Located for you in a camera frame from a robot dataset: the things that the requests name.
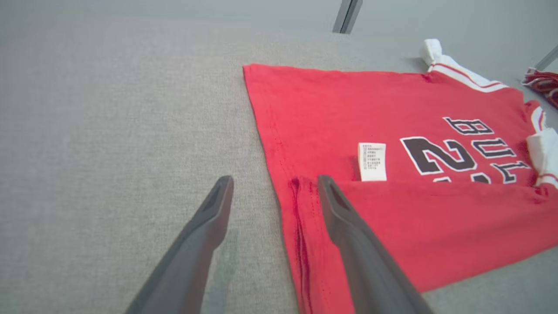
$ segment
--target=clothing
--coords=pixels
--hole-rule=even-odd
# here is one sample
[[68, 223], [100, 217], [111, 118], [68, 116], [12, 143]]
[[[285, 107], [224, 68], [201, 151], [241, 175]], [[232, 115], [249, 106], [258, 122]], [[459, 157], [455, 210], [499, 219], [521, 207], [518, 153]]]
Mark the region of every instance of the clothing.
[[[303, 313], [354, 312], [319, 174], [338, 182], [420, 291], [558, 244], [556, 133], [538, 103], [436, 47], [424, 58], [426, 74], [244, 67]], [[386, 145], [386, 182], [360, 182], [360, 142]]]

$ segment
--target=gray carpet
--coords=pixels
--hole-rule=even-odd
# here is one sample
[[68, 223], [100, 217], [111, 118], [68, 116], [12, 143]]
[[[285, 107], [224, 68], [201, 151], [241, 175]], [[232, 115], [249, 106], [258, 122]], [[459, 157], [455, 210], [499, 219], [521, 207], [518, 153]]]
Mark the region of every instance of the gray carpet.
[[[2, 33], [0, 312], [122, 313], [224, 174], [235, 194], [203, 312], [296, 312], [241, 67], [422, 72], [418, 44], [158, 20]], [[474, 47], [446, 52], [501, 71]], [[426, 298], [439, 313], [556, 312], [557, 265], [553, 249]]]

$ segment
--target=red fabric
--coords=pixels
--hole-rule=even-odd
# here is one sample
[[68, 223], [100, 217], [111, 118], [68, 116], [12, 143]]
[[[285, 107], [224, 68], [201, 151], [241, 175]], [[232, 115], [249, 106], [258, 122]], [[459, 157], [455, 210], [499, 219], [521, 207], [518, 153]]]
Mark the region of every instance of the red fabric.
[[[340, 183], [420, 291], [556, 245], [558, 236], [547, 229], [558, 222], [549, 209], [557, 204], [554, 187], [530, 188], [537, 174], [525, 142], [543, 128], [543, 115], [538, 103], [523, 104], [521, 92], [483, 92], [436, 71], [343, 73], [250, 65], [244, 76], [281, 203], [301, 312], [354, 312], [339, 253], [324, 229], [315, 188], [319, 174]], [[462, 134], [445, 118], [481, 120], [493, 132]], [[403, 144], [411, 137], [427, 139], [454, 161], [468, 155], [475, 166], [452, 170], [425, 153], [424, 162], [440, 171], [421, 174]], [[513, 153], [488, 158], [473, 145], [495, 139], [504, 145], [485, 146], [488, 151]], [[466, 152], [451, 150], [448, 140]], [[388, 182], [358, 182], [359, 142], [386, 144]], [[507, 182], [494, 166], [517, 163], [522, 166], [510, 170], [513, 180], [508, 176]], [[493, 184], [471, 183], [479, 173]], [[432, 182], [443, 177], [452, 183]]]

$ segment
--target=black number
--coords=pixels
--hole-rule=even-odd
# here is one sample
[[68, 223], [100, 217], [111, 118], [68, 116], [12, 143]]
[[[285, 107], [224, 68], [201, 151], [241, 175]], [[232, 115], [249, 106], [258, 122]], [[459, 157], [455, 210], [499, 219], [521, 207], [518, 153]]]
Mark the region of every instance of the black number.
[[401, 143], [403, 143], [418, 172], [422, 175], [443, 173], [444, 171], [440, 168], [438, 160], [458, 172], [477, 168], [475, 160], [455, 140], [445, 140], [444, 143], [450, 151], [455, 151], [459, 154], [459, 159], [453, 158], [443, 148], [421, 136], [403, 138]]

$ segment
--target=red stripe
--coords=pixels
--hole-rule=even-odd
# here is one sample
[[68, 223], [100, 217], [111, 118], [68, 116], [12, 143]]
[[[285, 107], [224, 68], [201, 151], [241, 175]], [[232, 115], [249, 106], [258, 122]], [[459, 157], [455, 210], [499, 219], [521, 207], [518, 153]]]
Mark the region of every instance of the red stripe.
[[539, 178], [542, 178], [542, 177], [551, 177], [551, 178], [553, 178], [554, 180], [556, 180], [556, 182], [558, 182], [558, 178], [557, 178], [555, 175], [551, 174], [551, 173], [541, 174], [541, 175], [539, 175], [538, 177], [539, 177]]
[[544, 130], [544, 128], [542, 127], [542, 118], [544, 117], [545, 112], [541, 111], [541, 116], [538, 118], [538, 126], [541, 128], [541, 131]]
[[450, 67], [450, 66], [448, 66], [448, 65], [445, 65], [445, 64], [443, 64], [443, 63], [435, 64], [435, 65], [434, 65], [434, 68], [435, 68], [436, 66], [438, 66], [438, 65], [439, 65], [439, 66], [443, 66], [444, 68], [448, 68], [448, 69], [450, 69], [450, 70], [453, 70], [453, 71], [455, 71], [455, 72], [457, 72], [457, 73], [459, 73], [459, 74], [461, 74], [461, 75], [467, 77], [471, 82], [473, 82], [473, 84], [475, 84], [475, 85], [477, 85], [478, 87], [481, 87], [481, 88], [487, 88], [487, 87], [492, 87], [492, 86], [495, 86], [495, 85], [502, 84], [501, 82], [495, 82], [495, 83], [492, 83], [492, 84], [489, 84], [489, 85], [486, 85], [486, 86], [481, 86], [481, 85], [479, 85], [477, 82], [473, 81], [473, 79], [472, 79], [471, 77], [469, 77], [467, 74], [465, 74], [465, 73], [463, 73], [463, 72], [461, 72], [461, 71], [459, 71], [459, 70], [457, 70], [457, 69], [454, 69], [454, 68], [452, 68], [452, 67]]

